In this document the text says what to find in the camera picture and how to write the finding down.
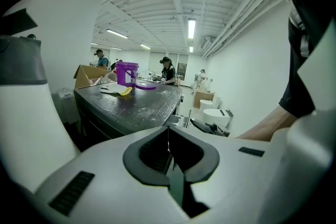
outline person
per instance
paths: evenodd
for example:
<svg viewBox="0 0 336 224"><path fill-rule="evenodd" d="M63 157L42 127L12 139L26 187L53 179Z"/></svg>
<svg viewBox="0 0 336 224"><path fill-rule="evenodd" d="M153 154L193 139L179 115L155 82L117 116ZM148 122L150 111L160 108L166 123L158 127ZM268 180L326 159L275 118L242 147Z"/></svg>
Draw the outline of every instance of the person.
<svg viewBox="0 0 336 224"><path fill-rule="evenodd" d="M334 16L333 4L333 0L291 0L288 21L290 74L287 88L279 106L238 138L270 141L276 130L290 127L297 118L314 110L314 104L297 71L329 26Z"/></svg>
<svg viewBox="0 0 336 224"><path fill-rule="evenodd" d="M111 70L113 71L114 70L114 68L115 68L115 66L116 66L116 64L117 64L117 62L118 62L118 59L116 59L116 61L111 65Z"/></svg>
<svg viewBox="0 0 336 224"><path fill-rule="evenodd" d="M197 75L195 75L195 81L193 85L191 86L192 89L196 86L197 88L200 88L202 86L202 82L205 79L205 70L202 69Z"/></svg>
<svg viewBox="0 0 336 224"><path fill-rule="evenodd" d="M116 64L117 62L111 65L111 70L113 71L113 73L117 73Z"/></svg>
<svg viewBox="0 0 336 224"><path fill-rule="evenodd" d="M172 60L168 58L167 56L163 57L163 59L160 61L160 63L163 65L162 69L162 76L157 77L156 80L161 80L163 84L167 85L175 85L175 68L172 64Z"/></svg>
<svg viewBox="0 0 336 224"><path fill-rule="evenodd" d="M98 68L101 68L101 69L107 69L108 65L109 65L109 60L104 57L104 53L101 49L98 49L96 51L96 54L99 58L98 60Z"/></svg>

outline dark countertop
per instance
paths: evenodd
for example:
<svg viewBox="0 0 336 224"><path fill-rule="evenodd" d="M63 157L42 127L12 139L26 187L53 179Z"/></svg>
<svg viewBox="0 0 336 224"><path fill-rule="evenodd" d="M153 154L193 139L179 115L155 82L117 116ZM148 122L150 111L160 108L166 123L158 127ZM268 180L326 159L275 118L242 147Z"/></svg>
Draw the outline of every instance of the dark countertop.
<svg viewBox="0 0 336 224"><path fill-rule="evenodd" d="M133 88L125 96L101 93L102 85L75 89L77 105L84 105L88 111L103 120L123 135L162 126L174 112L182 94L178 87L156 85L155 90Z"/></svg>

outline purple lid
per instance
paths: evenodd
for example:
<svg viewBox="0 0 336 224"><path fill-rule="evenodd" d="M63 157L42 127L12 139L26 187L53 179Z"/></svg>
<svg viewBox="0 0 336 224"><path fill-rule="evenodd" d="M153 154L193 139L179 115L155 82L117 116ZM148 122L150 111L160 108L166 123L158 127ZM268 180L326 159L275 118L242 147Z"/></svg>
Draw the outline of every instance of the purple lid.
<svg viewBox="0 0 336 224"><path fill-rule="evenodd" d="M141 90L154 90L156 89L156 86L151 83L146 82L137 82L135 84L135 87Z"/></svg>

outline ceiling light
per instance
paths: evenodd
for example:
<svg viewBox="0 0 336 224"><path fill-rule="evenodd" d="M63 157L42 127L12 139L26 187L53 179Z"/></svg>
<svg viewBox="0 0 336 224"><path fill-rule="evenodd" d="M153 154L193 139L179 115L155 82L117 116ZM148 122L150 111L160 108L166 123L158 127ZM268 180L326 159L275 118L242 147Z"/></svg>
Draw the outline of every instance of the ceiling light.
<svg viewBox="0 0 336 224"><path fill-rule="evenodd" d="M128 38L127 36L124 36L124 35L122 35L120 33L112 31L111 29L106 29L106 31L109 32L109 33L115 34L115 35L117 35L119 37Z"/></svg>
<svg viewBox="0 0 336 224"><path fill-rule="evenodd" d="M149 48L149 47L147 47L147 46L145 46L145 45L142 45L142 44L140 44L140 46L146 48L147 50L150 50L150 49L151 49L151 48Z"/></svg>
<svg viewBox="0 0 336 224"><path fill-rule="evenodd" d="M188 20L188 24L189 24L188 38L194 38L195 27L196 27L196 20L195 19L189 19Z"/></svg>

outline woman in black shirt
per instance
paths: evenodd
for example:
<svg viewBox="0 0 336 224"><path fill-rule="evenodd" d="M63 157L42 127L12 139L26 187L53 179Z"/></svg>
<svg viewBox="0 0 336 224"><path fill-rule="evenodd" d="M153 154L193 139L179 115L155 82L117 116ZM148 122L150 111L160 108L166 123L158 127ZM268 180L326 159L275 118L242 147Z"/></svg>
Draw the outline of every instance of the woman in black shirt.
<svg viewBox="0 0 336 224"><path fill-rule="evenodd" d="M162 80L163 84L175 85L175 68L172 65L172 60L167 56L163 57L160 61L163 64L162 77L158 77L157 80Z"/></svg>

